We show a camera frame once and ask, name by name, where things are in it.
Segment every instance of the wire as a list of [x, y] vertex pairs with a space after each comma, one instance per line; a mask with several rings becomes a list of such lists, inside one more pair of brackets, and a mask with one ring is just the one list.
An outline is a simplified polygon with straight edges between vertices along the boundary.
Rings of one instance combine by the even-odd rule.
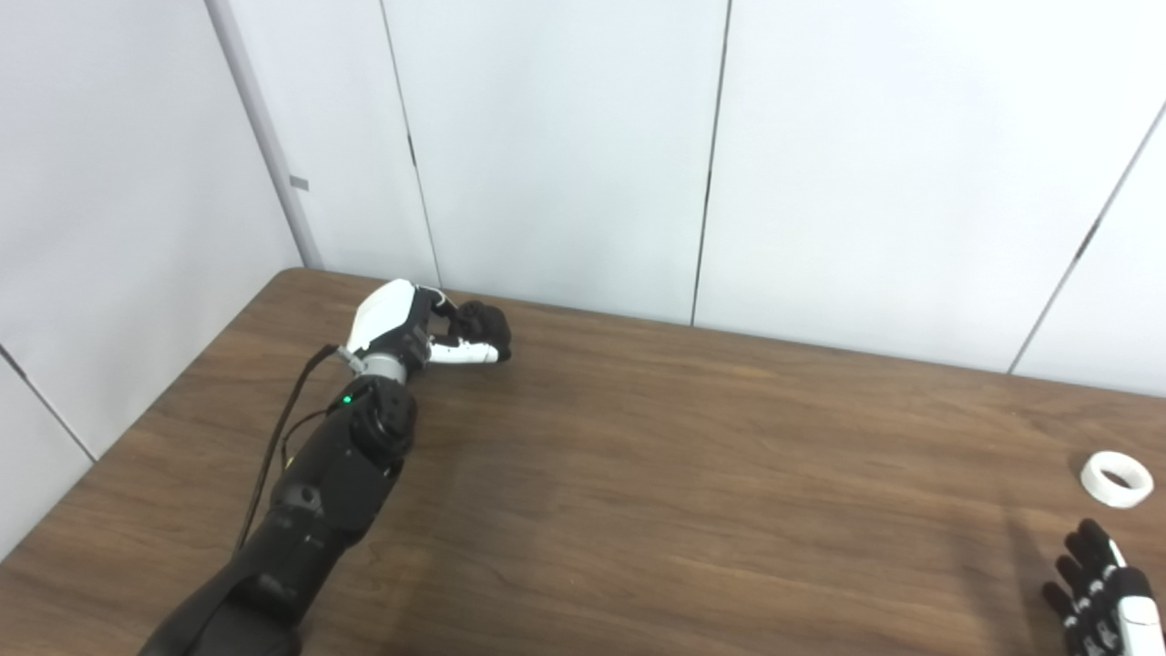
[[283, 464], [285, 470], [288, 468], [288, 440], [292, 439], [292, 435], [295, 433], [296, 430], [300, 429], [300, 426], [303, 426], [308, 422], [311, 422], [312, 419], [319, 417], [321, 415], [324, 415], [325, 412], [328, 412], [326, 408], [324, 410], [317, 410], [316, 412], [309, 412], [308, 415], [302, 417], [298, 422], [293, 424], [292, 428], [288, 429], [287, 433], [283, 433], [283, 437], [280, 439], [280, 463]]
[[247, 534], [251, 532], [251, 523], [255, 519], [255, 509], [259, 508], [259, 498], [262, 496], [264, 484], [267, 482], [267, 471], [272, 468], [272, 458], [275, 456], [275, 447], [280, 442], [280, 436], [283, 435], [283, 425], [288, 423], [288, 416], [292, 415], [292, 409], [295, 407], [296, 400], [300, 398], [300, 392], [303, 390], [303, 385], [308, 381], [311, 371], [321, 362], [328, 360], [338, 348], [336, 345], [328, 345], [319, 350], [303, 366], [303, 372], [296, 379], [295, 387], [292, 388], [292, 395], [288, 396], [288, 402], [283, 405], [283, 412], [280, 414], [280, 419], [275, 423], [275, 430], [272, 431], [272, 437], [267, 440], [264, 463], [259, 466], [259, 474], [255, 477], [255, 489], [251, 492], [251, 503], [247, 505], [247, 515], [243, 519], [243, 530], [239, 531], [239, 539], [234, 543], [237, 552], [243, 549], [243, 543], [247, 542]]

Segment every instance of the robotic arm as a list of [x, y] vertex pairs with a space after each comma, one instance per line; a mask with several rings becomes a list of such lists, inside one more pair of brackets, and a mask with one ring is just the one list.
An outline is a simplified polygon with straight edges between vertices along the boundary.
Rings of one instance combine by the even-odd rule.
[[[430, 313], [450, 322], [428, 333]], [[393, 280], [357, 309], [346, 347], [356, 373], [275, 482], [266, 516], [217, 574], [154, 632], [139, 656], [296, 656], [296, 627], [339, 557], [368, 532], [413, 447], [408, 379], [429, 362], [510, 359], [501, 310], [455, 305]]]

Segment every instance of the mechanical hand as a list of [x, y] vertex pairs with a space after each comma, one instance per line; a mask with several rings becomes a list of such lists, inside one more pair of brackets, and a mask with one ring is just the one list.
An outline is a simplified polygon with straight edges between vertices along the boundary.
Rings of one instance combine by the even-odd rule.
[[[449, 319], [445, 336], [429, 336], [429, 315]], [[458, 306], [441, 289], [393, 280], [357, 308], [347, 352], [384, 354], [412, 374], [429, 362], [471, 365], [510, 360], [510, 326], [500, 309], [469, 301]]]
[[1061, 618], [1070, 656], [1166, 656], [1150, 581], [1126, 565], [1109, 535], [1084, 520], [1065, 538], [1073, 557], [1056, 560], [1069, 594], [1053, 581], [1045, 600]]

